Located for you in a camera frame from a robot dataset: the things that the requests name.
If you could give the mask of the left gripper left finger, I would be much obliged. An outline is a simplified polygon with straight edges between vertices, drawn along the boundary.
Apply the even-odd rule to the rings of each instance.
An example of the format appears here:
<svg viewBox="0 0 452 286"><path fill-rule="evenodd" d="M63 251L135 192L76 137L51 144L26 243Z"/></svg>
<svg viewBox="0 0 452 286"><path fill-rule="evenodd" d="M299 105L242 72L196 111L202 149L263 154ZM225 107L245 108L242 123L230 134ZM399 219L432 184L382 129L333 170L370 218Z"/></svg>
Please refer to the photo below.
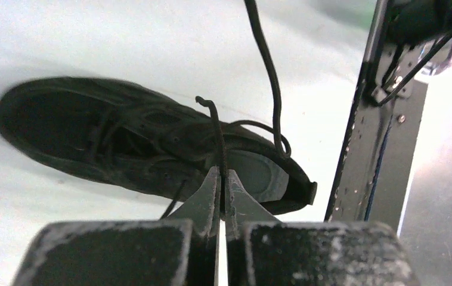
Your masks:
<svg viewBox="0 0 452 286"><path fill-rule="evenodd" d="M160 220L50 223L21 261L14 285L216 285L217 167Z"/></svg>

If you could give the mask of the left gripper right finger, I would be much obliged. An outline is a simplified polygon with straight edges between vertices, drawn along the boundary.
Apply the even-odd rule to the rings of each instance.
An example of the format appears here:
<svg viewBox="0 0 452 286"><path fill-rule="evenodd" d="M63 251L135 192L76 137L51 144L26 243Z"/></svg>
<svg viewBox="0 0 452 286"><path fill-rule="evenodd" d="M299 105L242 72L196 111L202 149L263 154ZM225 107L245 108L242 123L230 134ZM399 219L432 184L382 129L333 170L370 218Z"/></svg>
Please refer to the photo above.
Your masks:
<svg viewBox="0 0 452 286"><path fill-rule="evenodd" d="M396 233L378 222L281 222L227 176L230 285L419 285Z"/></svg>

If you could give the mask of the black shoelace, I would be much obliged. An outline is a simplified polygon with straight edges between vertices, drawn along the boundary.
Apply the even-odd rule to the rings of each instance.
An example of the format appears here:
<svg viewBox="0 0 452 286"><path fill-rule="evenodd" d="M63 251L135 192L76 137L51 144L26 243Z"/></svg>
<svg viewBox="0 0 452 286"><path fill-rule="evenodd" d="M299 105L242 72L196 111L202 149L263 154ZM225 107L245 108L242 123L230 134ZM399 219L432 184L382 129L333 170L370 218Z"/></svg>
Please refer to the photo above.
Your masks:
<svg viewBox="0 0 452 286"><path fill-rule="evenodd" d="M218 110L216 105L211 100L206 100L200 96L195 97L196 103L209 109L210 118L206 122L187 123L182 125L182 128L186 129L189 126L197 127L201 132L205 131L205 126L210 125L209 132L204 134L203 140L206 142L212 136L215 139L215 151L213 158L218 163L219 174L221 176L221 190L219 196L219 209L220 214L224 215L227 210L226 194L227 186L229 182L228 178L228 166L227 166L227 146L224 138L224 131L241 125L250 125L257 128L261 128L265 131L272 133L273 135L273 150L276 153L276 157L283 161L288 161L292 155L292 149L288 140L281 133L281 89L277 77L277 72L274 67L273 59L270 54L267 42L265 40L264 33L262 31L261 22L259 19L258 7L255 1L245 1L247 16L249 18L250 28L254 37L254 40L259 49L260 55L264 62L264 66L268 73L270 81L272 96L273 96L273 116L272 127L256 122L253 120L238 120L227 125L222 125L218 118Z"/></svg>

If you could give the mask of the black sneaker shoe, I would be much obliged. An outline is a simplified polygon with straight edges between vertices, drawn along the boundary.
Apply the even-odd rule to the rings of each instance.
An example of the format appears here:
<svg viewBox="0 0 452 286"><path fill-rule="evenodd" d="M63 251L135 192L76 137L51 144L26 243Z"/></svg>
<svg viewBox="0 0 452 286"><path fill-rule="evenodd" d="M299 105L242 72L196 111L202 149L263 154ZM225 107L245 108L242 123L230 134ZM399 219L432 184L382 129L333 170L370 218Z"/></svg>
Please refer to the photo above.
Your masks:
<svg viewBox="0 0 452 286"><path fill-rule="evenodd" d="M270 131L253 120L221 122L227 167L274 215L311 205L316 183L250 126ZM118 79L19 83L0 99L0 134L53 169L178 201L191 197L220 160L210 116Z"/></svg>

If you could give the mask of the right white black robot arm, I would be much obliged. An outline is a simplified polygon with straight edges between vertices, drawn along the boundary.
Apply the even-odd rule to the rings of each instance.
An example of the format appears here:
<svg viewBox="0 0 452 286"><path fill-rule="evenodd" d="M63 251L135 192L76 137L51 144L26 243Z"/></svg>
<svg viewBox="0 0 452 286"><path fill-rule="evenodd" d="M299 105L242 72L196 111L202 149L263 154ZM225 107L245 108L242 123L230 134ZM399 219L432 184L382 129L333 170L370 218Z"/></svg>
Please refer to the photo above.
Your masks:
<svg viewBox="0 0 452 286"><path fill-rule="evenodd" d="M417 46L437 42L452 32L452 1L395 1L387 19L387 41L397 46ZM452 60L452 37L422 69L434 76L447 69Z"/></svg>

